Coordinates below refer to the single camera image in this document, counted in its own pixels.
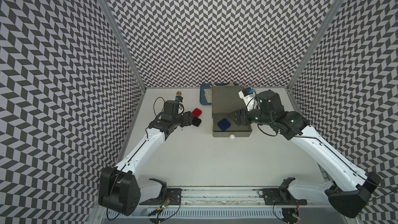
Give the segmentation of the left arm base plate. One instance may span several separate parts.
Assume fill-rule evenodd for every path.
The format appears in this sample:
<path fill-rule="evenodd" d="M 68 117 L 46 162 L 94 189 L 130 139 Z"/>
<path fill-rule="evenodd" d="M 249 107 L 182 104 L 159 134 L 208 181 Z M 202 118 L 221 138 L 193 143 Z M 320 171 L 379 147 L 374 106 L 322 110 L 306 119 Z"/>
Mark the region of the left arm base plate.
<path fill-rule="evenodd" d="M 169 205 L 177 206 L 181 203 L 181 193 L 181 188 L 167 188 L 166 192 L 161 193 L 159 197 L 144 201 L 140 203 L 140 205 L 160 206 L 165 203 L 167 199 L 169 199 Z"/>

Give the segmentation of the grey top drawer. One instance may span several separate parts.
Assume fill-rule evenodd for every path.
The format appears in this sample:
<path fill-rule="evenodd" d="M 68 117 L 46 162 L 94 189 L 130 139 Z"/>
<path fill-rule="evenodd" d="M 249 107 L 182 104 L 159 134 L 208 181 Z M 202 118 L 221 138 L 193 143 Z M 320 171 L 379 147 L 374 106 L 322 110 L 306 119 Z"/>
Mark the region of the grey top drawer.
<path fill-rule="evenodd" d="M 230 118 L 230 113 L 212 113 L 212 136 L 214 138 L 230 138 L 231 135 L 235 136 L 236 138 L 250 137 L 252 133 L 252 127 L 250 125 L 236 125 Z M 231 123 L 231 127 L 227 131 L 222 132 L 217 127 L 217 123 L 224 118 L 227 118 L 227 120 Z"/>

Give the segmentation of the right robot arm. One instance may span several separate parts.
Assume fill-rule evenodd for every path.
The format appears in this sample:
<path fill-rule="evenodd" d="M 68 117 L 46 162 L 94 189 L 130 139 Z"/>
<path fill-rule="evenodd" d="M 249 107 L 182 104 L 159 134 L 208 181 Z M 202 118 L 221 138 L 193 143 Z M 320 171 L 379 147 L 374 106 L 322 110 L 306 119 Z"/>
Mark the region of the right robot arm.
<path fill-rule="evenodd" d="M 366 172 L 332 147 L 300 113 L 285 111 L 278 93 L 260 93 L 245 88 L 238 93 L 244 108 L 232 112 L 237 125 L 268 125 L 305 152 L 331 177 L 324 183 L 311 183 L 289 177 L 279 187 L 282 203 L 310 200 L 330 204 L 340 214 L 356 218 L 368 204 L 381 182 L 375 172 Z"/>

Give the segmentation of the blue brooch box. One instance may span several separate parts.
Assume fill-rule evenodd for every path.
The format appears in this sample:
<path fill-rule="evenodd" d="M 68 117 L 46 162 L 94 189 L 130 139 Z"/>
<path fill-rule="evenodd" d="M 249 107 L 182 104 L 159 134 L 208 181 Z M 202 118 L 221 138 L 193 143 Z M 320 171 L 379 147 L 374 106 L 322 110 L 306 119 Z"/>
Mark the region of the blue brooch box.
<path fill-rule="evenodd" d="M 231 127 L 231 123 L 227 120 L 227 118 L 224 118 L 222 120 L 220 120 L 217 123 L 217 127 L 222 131 L 225 132 L 227 131 L 230 127 Z"/>

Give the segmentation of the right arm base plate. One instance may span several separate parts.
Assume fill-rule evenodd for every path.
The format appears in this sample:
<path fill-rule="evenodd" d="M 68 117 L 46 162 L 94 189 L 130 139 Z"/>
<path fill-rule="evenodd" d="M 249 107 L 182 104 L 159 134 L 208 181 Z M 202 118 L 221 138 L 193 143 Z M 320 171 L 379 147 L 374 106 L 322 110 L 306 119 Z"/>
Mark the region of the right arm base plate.
<path fill-rule="evenodd" d="M 263 188 L 261 189 L 262 197 L 265 205 L 285 205 L 285 206 L 306 206 L 306 200 L 295 199 L 287 190 L 282 193 L 278 188 Z"/>

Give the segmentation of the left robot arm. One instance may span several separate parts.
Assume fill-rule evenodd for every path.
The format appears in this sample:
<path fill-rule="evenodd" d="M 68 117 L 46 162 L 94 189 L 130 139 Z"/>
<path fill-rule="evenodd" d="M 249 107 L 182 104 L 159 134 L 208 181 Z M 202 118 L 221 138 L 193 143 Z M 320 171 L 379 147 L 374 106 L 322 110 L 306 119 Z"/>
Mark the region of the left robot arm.
<path fill-rule="evenodd" d="M 158 114 L 136 147 L 114 167 L 101 170 L 98 204 L 129 216 L 140 203 L 163 197 L 166 183 L 154 178 L 139 182 L 143 166 L 177 127 L 192 125 L 193 114 Z"/>

